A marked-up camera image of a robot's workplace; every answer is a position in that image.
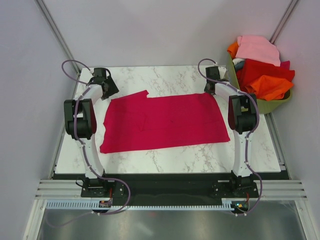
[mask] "white panel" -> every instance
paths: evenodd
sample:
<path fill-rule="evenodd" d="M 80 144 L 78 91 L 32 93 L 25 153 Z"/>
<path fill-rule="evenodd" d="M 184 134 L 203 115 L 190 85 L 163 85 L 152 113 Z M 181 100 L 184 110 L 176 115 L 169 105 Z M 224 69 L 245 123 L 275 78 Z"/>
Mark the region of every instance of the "white panel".
<path fill-rule="evenodd" d="M 65 56 L 33 0 L 2 1 L 0 12 L 0 239 L 20 240 L 74 83 L 60 69 Z"/>
<path fill-rule="evenodd" d="M 276 42 L 295 70 L 292 100 L 274 112 L 287 164 L 301 179 L 320 226 L 320 1 L 301 1 Z"/>
<path fill-rule="evenodd" d="M 72 54 L 92 67 L 223 63 L 239 35 L 270 38 L 289 0 L 44 0 Z"/>

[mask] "magenta cloth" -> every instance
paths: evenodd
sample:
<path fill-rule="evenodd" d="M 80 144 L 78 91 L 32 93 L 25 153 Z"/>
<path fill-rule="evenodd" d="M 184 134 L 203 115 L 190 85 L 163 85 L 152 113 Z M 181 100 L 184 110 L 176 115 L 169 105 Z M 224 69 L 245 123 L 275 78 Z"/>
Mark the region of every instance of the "magenta cloth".
<path fill-rule="evenodd" d="M 280 67 L 284 68 L 284 69 L 287 69 L 287 70 L 290 70 L 290 61 L 282 61 L 280 63 Z"/>
<path fill-rule="evenodd" d="M 237 42 L 239 48 L 235 55 L 236 58 L 252 59 L 280 67 L 280 54 L 277 47 L 264 36 L 238 36 Z"/>
<path fill-rule="evenodd" d="M 208 93 L 113 99 L 106 111 L 104 154 L 230 141 L 219 106 Z"/>

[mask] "laundry basket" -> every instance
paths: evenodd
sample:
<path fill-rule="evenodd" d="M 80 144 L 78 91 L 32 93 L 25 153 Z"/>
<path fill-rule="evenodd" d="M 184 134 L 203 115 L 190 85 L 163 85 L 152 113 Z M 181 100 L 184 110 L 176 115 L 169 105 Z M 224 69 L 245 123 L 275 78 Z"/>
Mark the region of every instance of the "laundry basket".
<path fill-rule="evenodd" d="M 226 78 L 229 80 L 232 86 L 236 87 L 237 89 L 240 89 L 236 70 L 234 67 L 234 63 L 232 62 L 231 56 L 228 54 L 228 60 L 226 64 Z M 271 100 L 266 101 L 263 99 L 257 99 L 257 105 L 259 109 L 260 114 L 268 114 L 271 113 L 273 110 L 275 110 L 277 107 L 279 107 L 281 104 L 288 102 L 292 97 L 292 91 L 289 89 L 285 94 L 283 99 L 279 100 Z"/>

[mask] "table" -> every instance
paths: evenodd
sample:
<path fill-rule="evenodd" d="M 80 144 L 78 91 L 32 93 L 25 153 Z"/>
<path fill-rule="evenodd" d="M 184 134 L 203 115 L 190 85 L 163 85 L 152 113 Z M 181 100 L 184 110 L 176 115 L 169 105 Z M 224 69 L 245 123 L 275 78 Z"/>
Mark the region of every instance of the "table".
<path fill-rule="evenodd" d="M 148 66 L 110 67 L 112 78 L 120 92 L 111 96 L 115 99 L 143 90 L 148 97 L 174 96 L 203 93 L 206 80 L 198 73 L 197 66 Z M 88 82 L 92 75 L 87 69 L 81 72 L 80 80 Z M 75 97 L 85 89 L 79 84 Z M 226 173 L 234 164 L 235 142 L 233 131 L 228 125 L 228 104 L 221 97 L 214 96 L 221 110 L 229 142 L 200 144 L 154 150 L 100 153 L 105 127 L 103 125 L 110 100 L 98 100 L 94 105 L 97 120 L 95 142 L 98 156 L 106 173 Z M 80 150 L 70 135 L 62 136 L 62 145 L 55 168 L 56 174 L 84 174 L 85 167 Z M 252 140 L 251 166 L 256 172 L 280 172 L 275 148 L 264 115 Z"/>

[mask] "pile of clothes in basket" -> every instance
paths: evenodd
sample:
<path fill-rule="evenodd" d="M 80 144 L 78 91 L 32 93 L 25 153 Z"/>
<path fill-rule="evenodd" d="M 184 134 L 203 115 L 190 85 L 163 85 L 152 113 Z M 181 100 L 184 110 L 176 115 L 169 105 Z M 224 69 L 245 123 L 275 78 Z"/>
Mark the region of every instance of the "pile of clothes in basket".
<path fill-rule="evenodd" d="M 277 47 L 265 37 L 238 36 L 227 51 L 233 59 L 240 89 L 254 93 L 257 99 L 281 100 L 294 86 L 295 71 L 290 70 L 290 61 L 281 62 Z"/>

